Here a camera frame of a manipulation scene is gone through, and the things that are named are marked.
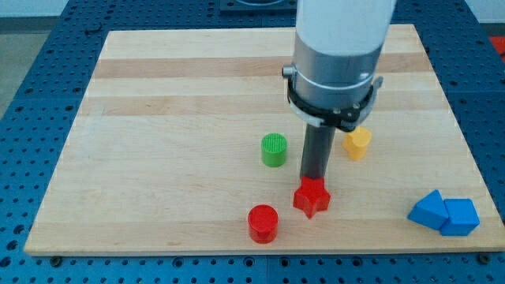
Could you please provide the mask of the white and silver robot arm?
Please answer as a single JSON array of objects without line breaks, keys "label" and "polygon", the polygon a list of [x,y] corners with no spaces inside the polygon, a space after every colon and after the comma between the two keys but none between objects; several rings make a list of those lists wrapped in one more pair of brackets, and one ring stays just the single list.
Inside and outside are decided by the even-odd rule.
[{"label": "white and silver robot arm", "polygon": [[395,0],[299,0],[293,89],[308,105],[341,109],[369,92]]}]

